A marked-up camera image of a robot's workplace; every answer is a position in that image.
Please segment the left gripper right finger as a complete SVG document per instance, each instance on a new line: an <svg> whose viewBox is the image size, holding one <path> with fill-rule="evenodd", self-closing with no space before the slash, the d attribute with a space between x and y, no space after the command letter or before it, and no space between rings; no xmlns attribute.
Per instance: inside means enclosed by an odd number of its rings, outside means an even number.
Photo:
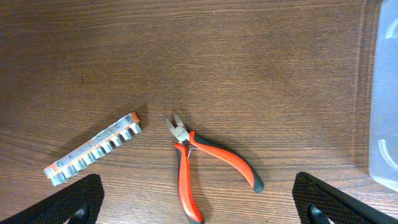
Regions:
<svg viewBox="0 0 398 224"><path fill-rule="evenodd" d="M397 219L306 172L296 175L292 196L302 223L397 224Z"/></svg>

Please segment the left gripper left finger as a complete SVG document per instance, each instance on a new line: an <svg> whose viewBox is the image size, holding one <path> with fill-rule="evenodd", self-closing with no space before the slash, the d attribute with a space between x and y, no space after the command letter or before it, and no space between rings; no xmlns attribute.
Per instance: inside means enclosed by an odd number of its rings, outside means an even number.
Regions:
<svg viewBox="0 0 398 224"><path fill-rule="evenodd" d="M103 199L100 175L90 174L1 223L96 223Z"/></svg>

